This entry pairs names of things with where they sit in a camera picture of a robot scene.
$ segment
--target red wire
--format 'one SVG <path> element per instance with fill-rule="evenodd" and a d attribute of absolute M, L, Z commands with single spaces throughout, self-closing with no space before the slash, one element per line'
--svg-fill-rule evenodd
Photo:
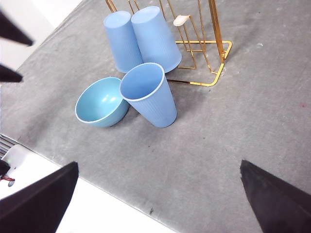
<path fill-rule="evenodd" d="M 5 181 L 15 181 L 15 179 L 7 177 L 7 176 L 1 176 L 0 180 L 5 180 Z"/>

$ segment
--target blue cup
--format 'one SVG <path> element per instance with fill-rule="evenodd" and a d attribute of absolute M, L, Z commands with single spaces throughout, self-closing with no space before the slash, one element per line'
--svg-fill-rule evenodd
<path fill-rule="evenodd" d="M 104 19 L 104 27 L 118 71 L 127 73 L 143 63 L 130 13 L 127 11 L 111 13 Z"/>
<path fill-rule="evenodd" d="M 165 73 L 179 65 L 181 53 L 159 7 L 139 10 L 131 21 L 144 62 L 160 64 Z"/>
<path fill-rule="evenodd" d="M 144 63 L 130 70 L 121 81 L 120 93 L 156 127 L 167 127 L 177 117 L 163 67 L 157 63 Z"/>

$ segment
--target gold metal rack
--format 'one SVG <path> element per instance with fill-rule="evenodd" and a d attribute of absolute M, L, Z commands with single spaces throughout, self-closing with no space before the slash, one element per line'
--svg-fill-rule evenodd
<path fill-rule="evenodd" d="M 110 11 L 111 12 L 115 12 L 117 11 L 117 8 L 115 6 L 115 4 L 113 3 L 112 0 L 105 0 Z M 204 30 L 204 24 L 203 24 L 203 17 L 202 17 L 202 10 L 201 10 L 201 2 L 200 0 L 197 0 L 198 2 L 198 11 L 199 11 L 199 16 L 200 16 L 200 26 L 201 26 L 201 33 L 202 33 L 202 39 L 199 36 L 197 27 L 194 23 L 193 17 L 191 15 L 187 15 L 187 16 L 181 16 L 178 15 L 176 16 L 175 11 L 173 9 L 173 6 L 171 4 L 170 0 L 167 0 L 169 8 L 171 10 L 172 16 L 174 18 L 174 26 L 177 27 L 178 31 L 179 31 L 179 35 L 180 35 L 180 40 L 177 40 L 176 43 L 177 44 L 183 44 L 185 47 L 185 50 L 187 52 L 190 52 L 191 57 L 192 57 L 192 61 L 193 61 L 193 66 L 191 67 L 182 67 L 179 66 L 178 68 L 186 68 L 186 69 L 197 69 L 197 63 L 194 57 L 194 53 L 195 52 L 201 52 L 203 54 L 203 57 L 205 59 L 207 68 L 209 69 L 210 73 L 215 75 L 214 81 L 211 83 L 200 83 L 200 82 L 189 82 L 189 81 L 183 81 L 183 80 L 172 80 L 172 79 L 168 79 L 168 81 L 173 82 L 173 83 L 183 83 L 183 84 L 192 84 L 192 85 L 200 85 L 200 86 L 214 86 L 217 82 L 218 79 L 220 77 L 220 74 L 224 68 L 225 65 L 225 59 L 227 58 L 231 47 L 232 47 L 232 42 L 228 41 L 228 40 L 222 40 L 222 36 L 221 36 L 221 31 L 220 31 L 220 25 L 219 25 L 219 21 L 218 21 L 218 15 L 217 15 L 217 8 L 216 8 L 216 2 L 215 0 L 208 0 L 208 4 L 209 4 L 209 9 L 210 9 L 210 15 L 211 15 L 211 20 L 212 20 L 212 24 L 213 24 L 213 29 L 214 29 L 214 35 L 215 35 L 215 40 L 206 40 L 206 34 L 205 34 L 205 30 Z M 160 7 L 161 7 L 161 11 L 163 13 L 163 16 L 165 18 L 165 20 L 167 20 L 166 15 L 164 13 L 164 8 L 163 8 L 163 2 L 162 0 L 159 0 L 160 3 Z M 132 11 L 132 13 L 134 14 L 134 5 L 137 8 L 137 10 L 139 10 L 139 5 L 137 0 L 128 0 L 128 4 L 129 7 Z M 190 40 L 187 28 L 186 28 L 186 22 L 188 21 L 188 19 L 191 22 L 191 25 L 195 31 L 195 35 L 196 35 L 196 40 Z M 183 29 L 185 35 L 186 35 L 186 40 L 183 37 L 183 33 L 182 30 Z M 218 68 L 218 71 L 215 72 L 212 68 L 211 65 L 209 63 L 207 54 L 206 54 L 206 50 L 207 50 L 207 44 L 214 44 L 216 43 L 217 45 L 217 49 L 218 49 L 218 54 L 219 54 L 219 58 L 220 58 L 220 66 Z M 200 50 L 194 50 L 192 45 L 200 45 Z M 223 44 L 228 44 L 227 49 L 224 50 L 224 46 Z"/>

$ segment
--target gray table surface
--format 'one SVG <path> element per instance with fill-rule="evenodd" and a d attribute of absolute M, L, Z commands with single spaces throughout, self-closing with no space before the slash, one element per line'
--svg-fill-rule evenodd
<path fill-rule="evenodd" d="M 116 5 L 128 10 L 126 2 Z M 178 3 L 177 14 L 194 14 L 195 0 Z M 88 85 L 123 76 L 103 29 L 109 9 L 90 0 L 21 66 L 24 82 L 2 87 L 1 132 L 58 164 L 77 161 L 83 178 L 178 232 L 261 232 L 240 181 L 241 159 L 311 193 L 311 1 L 217 6 L 233 48 L 216 86 L 170 84 L 173 125 L 155 128 L 133 108 L 110 128 L 75 118 Z M 211 78 L 204 67 L 167 77 Z"/>

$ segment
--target plastic bowl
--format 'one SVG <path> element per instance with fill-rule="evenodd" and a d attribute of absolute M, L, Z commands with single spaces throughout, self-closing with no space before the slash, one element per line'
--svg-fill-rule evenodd
<path fill-rule="evenodd" d="M 121 80 L 108 77 L 90 85 L 79 97 L 75 113 L 79 121 L 97 127 L 118 123 L 127 113 L 129 104 L 120 92 Z"/>

